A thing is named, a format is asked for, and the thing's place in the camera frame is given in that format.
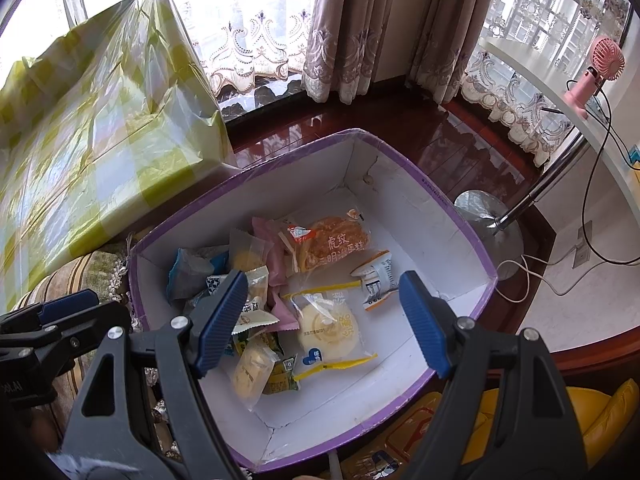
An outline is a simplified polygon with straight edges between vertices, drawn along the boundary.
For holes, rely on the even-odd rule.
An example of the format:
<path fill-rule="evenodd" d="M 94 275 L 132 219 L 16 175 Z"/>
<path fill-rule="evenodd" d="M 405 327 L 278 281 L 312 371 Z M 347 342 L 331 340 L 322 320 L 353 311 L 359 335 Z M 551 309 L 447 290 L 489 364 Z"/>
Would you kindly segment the pink purple snack wrapper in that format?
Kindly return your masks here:
<path fill-rule="evenodd" d="M 270 313 L 278 322 L 267 327 L 268 332 L 292 332 L 299 329 L 297 316 L 285 304 L 280 296 L 281 289 L 288 284 L 285 264 L 285 246 L 280 239 L 276 222 L 260 217 L 252 218 L 254 235 L 267 242 L 269 250 L 266 255 L 266 266 L 269 271 L 267 304 Z"/>

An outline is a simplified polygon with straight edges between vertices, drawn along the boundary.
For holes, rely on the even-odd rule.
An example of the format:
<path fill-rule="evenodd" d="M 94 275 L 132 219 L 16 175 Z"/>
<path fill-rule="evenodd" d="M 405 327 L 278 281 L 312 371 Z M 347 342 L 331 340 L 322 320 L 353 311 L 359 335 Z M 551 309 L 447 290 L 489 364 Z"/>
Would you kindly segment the grey white barcode snack pack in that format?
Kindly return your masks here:
<path fill-rule="evenodd" d="M 393 255 L 389 250 L 378 252 L 361 263 L 350 272 L 350 276 L 362 289 L 362 305 L 366 311 L 377 308 L 398 291 L 398 278 L 393 270 Z"/>

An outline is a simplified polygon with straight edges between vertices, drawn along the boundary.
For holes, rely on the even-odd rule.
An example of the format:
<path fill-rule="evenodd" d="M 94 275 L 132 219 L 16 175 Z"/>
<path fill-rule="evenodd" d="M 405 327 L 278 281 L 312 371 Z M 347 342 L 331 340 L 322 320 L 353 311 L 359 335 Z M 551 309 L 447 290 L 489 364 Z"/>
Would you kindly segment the round white cheese bun pack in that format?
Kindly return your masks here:
<path fill-rule="evenodd" d="M 299 289 L 283 299 L 293 308 L 298 322 L 296 382 L 329 370 L 350 370 L 378 358 L 366 344 L 357 318 L 364 312 L 358 286 Z"/>

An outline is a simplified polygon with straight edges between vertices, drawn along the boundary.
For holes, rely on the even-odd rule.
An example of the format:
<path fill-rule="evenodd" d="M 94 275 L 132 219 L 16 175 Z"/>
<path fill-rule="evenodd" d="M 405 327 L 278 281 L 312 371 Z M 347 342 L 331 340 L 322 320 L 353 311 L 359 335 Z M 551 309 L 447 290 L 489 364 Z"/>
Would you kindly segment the brown bread bun pack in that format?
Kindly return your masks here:
<path fill-rule="evenodd" d="M 310 273 L 329 266 L 370 245 L 370 232 L 360 211 L 350 208 L 344 214 L 324 216 L 300 223 L 294 218 L 277 222 L 278 237 L 285 250 L 288 267 L 294 273 Z"/>

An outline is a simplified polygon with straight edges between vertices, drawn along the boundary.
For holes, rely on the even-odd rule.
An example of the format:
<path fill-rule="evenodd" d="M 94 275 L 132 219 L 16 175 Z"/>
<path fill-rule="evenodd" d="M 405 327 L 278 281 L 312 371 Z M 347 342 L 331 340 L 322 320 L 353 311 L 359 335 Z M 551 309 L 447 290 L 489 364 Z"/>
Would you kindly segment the clear pack yellow cookies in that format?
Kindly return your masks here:
<path fill-rule="evenodd" d="M 273 244 L 270 240 L 262 240 L 249 232 L 233 229 L 229 240 L 232 269 L 246 272 L 265 266 L 271 248 Z"/>

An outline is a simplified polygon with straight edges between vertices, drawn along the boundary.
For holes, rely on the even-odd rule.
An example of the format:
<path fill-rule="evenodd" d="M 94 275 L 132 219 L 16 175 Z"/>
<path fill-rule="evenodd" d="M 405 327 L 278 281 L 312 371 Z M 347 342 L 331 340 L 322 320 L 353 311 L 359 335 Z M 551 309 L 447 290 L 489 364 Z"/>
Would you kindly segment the striped beige sofa cushion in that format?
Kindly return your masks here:
<path fill-rule="evenodd" d="M 134 332 L 124 304 L 93 288 L 30 304 L 1 320 L 1 400 L 15 415 L 29 408 L 32 437 L 40 448 L 60 448 L 73 403 L 88 372 L 86 355 L 96 352 L 108 330 L 122 324 Z"/>

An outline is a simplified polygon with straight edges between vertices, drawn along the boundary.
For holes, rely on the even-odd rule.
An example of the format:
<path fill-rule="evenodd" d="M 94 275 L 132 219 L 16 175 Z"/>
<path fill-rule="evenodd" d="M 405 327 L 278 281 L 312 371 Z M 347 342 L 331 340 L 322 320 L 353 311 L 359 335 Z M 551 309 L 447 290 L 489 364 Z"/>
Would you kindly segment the green checkered plastic tablecloth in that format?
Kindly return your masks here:
<path fill-rule="evenodd" d="M 172 0 L 122 0 L 1 91 L 1 305 L 235 157 Z"/>

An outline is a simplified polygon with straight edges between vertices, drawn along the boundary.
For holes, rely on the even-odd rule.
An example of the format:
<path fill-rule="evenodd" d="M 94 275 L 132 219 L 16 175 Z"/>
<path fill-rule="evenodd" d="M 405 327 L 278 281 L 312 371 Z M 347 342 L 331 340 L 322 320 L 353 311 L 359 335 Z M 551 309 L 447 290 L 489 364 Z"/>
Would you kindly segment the chrome table leg base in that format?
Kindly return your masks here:
<path fill-rule="evenodd" d="M 524 242 L 518 218 L 548 193 L 589 148 L 586 138 L 578 133 L 560 157 L 544 170 L 532 188 L 512 206 L 481 190 L 462 192 L 454 201 L 459 214 L 474 229 L 496 267 L 500 282 L 512 278 L 520 270 L 514 263 L 523 262 Z"/>

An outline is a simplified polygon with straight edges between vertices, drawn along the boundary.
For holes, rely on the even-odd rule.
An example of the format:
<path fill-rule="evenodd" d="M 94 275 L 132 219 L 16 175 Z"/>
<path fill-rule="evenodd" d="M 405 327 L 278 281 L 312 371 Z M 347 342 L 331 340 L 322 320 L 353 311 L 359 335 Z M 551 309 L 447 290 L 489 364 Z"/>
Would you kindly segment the purple white cardboard box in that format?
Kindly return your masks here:
<path fill-rule="evenodd" d="M 413 270 L 454 312 L 477 318 L 497 273 L 480 239 L 416 166 L 361 129 L 348 129 L 246 168 L 163 221 L 134 246 L 129 283 L 134 310 L 155 330 L 178 310 L 166 298 L 181 248 L 219 246 L 255 217 L 298 223 L 355 209 L 396 273 Z M 397 298 L 353 309 L 372 360 L 326 370 L 296 391 L 264 396 L 252 410 L 234 393 L 234 359 L 224 358 L 201 387 L 233 457 L 267 471 L 323 454 L 363 436 L 409 403 L 431 379 Z"/>

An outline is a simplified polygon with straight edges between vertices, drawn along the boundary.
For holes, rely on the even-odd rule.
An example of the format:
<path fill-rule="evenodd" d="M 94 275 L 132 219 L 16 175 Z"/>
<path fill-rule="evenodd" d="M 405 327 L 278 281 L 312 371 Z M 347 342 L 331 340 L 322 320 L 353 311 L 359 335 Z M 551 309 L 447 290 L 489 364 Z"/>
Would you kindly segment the white lace sheer curtain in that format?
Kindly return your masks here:
<path fill-rule="evenodd" d="M 299 77 L 311 99 L 344 103 L 381 73 L 394 0 L 186 0 L 195 47 L 221 99 L 263 81 Z M 416 28 L 399 70 L 435 102 L 464 99 L 509 139 L 551 162 L 570 133 L 527 60 L 565 77 L 586 67 L 601 37 L 621 44 L 629 0 L 414 0 Z"/>

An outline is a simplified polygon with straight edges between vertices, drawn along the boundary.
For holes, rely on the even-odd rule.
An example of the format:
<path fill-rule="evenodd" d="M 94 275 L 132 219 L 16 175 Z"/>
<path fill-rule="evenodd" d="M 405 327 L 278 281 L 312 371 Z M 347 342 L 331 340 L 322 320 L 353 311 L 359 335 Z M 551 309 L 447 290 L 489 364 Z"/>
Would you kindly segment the pink desk fan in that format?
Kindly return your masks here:
<path fill-rule="evenodd" d="M 626 60 L 618 43 L 609 36 L 593 40 L 588 64 L 582 76 L 570 84 L 563 100 L 582 119 L 587 119 L 586 104 L 603 86 L 605 81 L 616 80 L 624 71 Z"/>

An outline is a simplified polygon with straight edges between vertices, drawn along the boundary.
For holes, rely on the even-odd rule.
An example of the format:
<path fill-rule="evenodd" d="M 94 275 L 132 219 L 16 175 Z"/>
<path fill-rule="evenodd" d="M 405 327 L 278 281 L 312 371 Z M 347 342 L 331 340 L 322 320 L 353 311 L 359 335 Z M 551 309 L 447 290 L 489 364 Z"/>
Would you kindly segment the pink floral curtain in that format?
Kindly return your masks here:
<path fill-rule="evenodd" d="M 316 0 L 303 86 L 344 104 L 398 76 L 438 103 L 458 92 L 491 0 Z"/>

